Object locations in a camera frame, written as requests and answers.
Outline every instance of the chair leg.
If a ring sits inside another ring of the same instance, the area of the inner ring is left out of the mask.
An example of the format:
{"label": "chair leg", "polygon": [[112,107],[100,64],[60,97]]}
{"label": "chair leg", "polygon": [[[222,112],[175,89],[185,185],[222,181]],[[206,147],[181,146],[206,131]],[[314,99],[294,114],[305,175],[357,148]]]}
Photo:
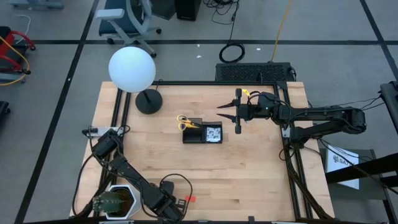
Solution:
{"label": "chair leg", "polygon": [[152,49],[152,47],[150,47],[148,44],[147,44],[147,42],[145,42],[144,40],[142,40],[142,39],[137,39],[137,41],[143,46],[143,47],[145,47],[146,49],[148,49],[148,51],[149,51],[149,53],[152,55],[152,54],[155,54],[155,50],[154,49]]}

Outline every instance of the black floor stripe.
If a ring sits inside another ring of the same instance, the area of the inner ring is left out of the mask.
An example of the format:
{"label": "black floor stripe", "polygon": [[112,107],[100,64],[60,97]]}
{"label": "black floor stripe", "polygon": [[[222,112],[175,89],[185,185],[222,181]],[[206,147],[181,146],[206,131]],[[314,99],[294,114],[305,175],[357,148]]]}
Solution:
{"label": "black floor stripe", "polygon": [[372,16],[372,13],[368,7],[368,4],[366,4],[365,0],[359,0],[359,1],[361,2],[363,10],[365,11],[366,17],[368,17],[368,20],[372,26],[374,34],[377,37],[377,40],[380,42],[381,49],[383,50],[384,56],[387,59],[387,62],[392,70],[392,73],[394,74],[395,78],[398,80],[397,64],[395,63],[394,58],[392,58],[392,56],[391,56],[390,50],[388,49],[388,46],[387,46],[386,42],[384,41],[384,38],[381,35],[379,28],[377,27],[376,21],[374,20],[374,18]]}
{"label": "black floor stripe", "polygon": [[42,148],[40,150],[39,158],[37,159],[35,168],[34,168],[33,173],[32,173],[32,177],[30,178],[30,181],[29,181],[29,184],[27,186],[27,190],[25,192],[25,195],[24,195],[24,198],[22,200],[21,206],[19,207],[19,211],[18,211],[16,220],[15,220],[15,223],[17,223],[17,224],[20,224],[20,223],[24,222],[26,213],[27,213],[27,211],[29,209],[29,204],[30,204],[30,201],[32,200],[32,196],[33,196],[33,193],[35,191],[37,182],[39,180],[40,173],[42,171],[45,158],[47,157],[47,153],[49,151],[50,144],[51,144],[55,129],[56,129],[58,121],[60,119],[61,111],[62,111],[63,105],[65,103],[65,100],[66,100],[66,97],[67,97],[67,94],[68,94],[68,90],[69,90],[70,84],[71,84],[72,79],[73,79],[73,75],[75,74],[75,70],[76,70],[77,64],[79,62],[81,51],[83,50],[84,41],[87,38],[88,30],[90,29],[91,22],[93,21],[94,14],[95,14],[96,8],[98,6],[98,2],[99,2],[99,0],[94,0],[94,3],[92,5],[92,7],[91,7],[90,14],[89,14],[89,16],[87,18],[87,21],[86,21],[85,28],[83,30],[83,33],[82,33],[81,37],[80,37],[79,45],[77,47],[75,56],[74,56],[74,58],[72,60],[72,64],[70,66],[70,69],[69,69],[67,78],[65,80],[65,83],[63,84],[63,88],[62,88],[62,91],[61,91],[61,94],[60,94],[60,98],[58,99],[57,107],[55,108],[54,115],[53,115],[53,117],[51,119],[49,130],[47,131],[47,134],[46,134],[45,139],[44,139],[43,146],[42,146]]}
{"label": "black floor stripe", "polygon": [[[275,40],[234,40],[242,44],[274,45]],[[35,44],[79,44],[79,40],[34,40]],[[115,40],[122,45],[122,40]],[[148,44],[227,44],[228,40],[146,40]],[[86,40],[85,44],[108,45],[106,40]],[[280,40],[279,45],[377,45],[378,40]],[[389,45],[398,45],[398,40],[389,41]]]}

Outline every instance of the white globe lamp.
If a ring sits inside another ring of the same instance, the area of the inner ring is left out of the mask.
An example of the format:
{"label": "white globe lamp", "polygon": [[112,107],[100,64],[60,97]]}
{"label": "white globe lamp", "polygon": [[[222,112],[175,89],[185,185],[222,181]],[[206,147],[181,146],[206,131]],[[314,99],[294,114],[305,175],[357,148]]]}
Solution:
{"label": "white globe lamp", "polygon": [[154,81],[156,66],[152,57],[138,47],[124,47],[109,61],[109,76],[115,85],[129,93],[139,93],[136,106],[141,113],[152,114],[162,107],[162,95],[147,89]]}

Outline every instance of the lamp stand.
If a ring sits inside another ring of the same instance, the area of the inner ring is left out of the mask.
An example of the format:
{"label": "lamp stand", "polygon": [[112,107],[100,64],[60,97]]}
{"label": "lamp stand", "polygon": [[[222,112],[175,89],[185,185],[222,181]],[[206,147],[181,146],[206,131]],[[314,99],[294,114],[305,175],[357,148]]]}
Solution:
{"label": "lamp stand", "polygon": [[143,114],[153,114],[162,107],[162,95],[157,90],[144,90],[137,95],[136,106]]}

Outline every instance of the wooden tabletop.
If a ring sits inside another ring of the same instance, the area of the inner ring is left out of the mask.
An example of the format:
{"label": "wooden tabletop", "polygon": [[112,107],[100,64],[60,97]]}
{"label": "wooden tabletop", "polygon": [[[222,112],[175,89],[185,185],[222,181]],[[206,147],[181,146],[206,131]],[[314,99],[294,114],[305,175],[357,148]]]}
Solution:
{"label": "wooden tabletop", "polygon": [[[234,133],[234,124],[217,113],[235,114],[235,108],[217,109],[235,98],[235,89],[243,86],[160,86],[163,106],[155,114],[145,115],[135,107],[131,98],[127,124],[131,127],[124,138],[124,153],[130,164],[149,182],[158,184],[167,174],[179,173],[193,185],[196,201],[189,204],[185,220],[293,221],[288,175],[284,161],[278,158],[282,149],[280,129],[270,119],[242,122],[242,134]],[[270,86],[245,86],[249,91],[273,93]],[[293,107],[307,107],[303,83],[288,83]],[[94,115],[93,126],[109,126],[117,88],[103,82]],[[124,103],[121,103],[119,119]],[[203,118],[203,121],[223,122],[222,144],[182,144],[177,115]],[[301,121],[297,126],[311,126]],[[315,140],[306,143],[318,151]],[[85,158],[91,154],[87,145]],[[309,191],[325,211],[334,216],[322,161],[317,153],[303,149],[302,161]],[[92,159],[84,169],[76,198],[76,209],[82,210],[95,193],[100,180],[101,167]],[[189,195],[188,184],[178,177],[174,195]],[[302,217],[305,212],[302,195],[298,190]],[[150,220],[142,211],[135,220]]]}

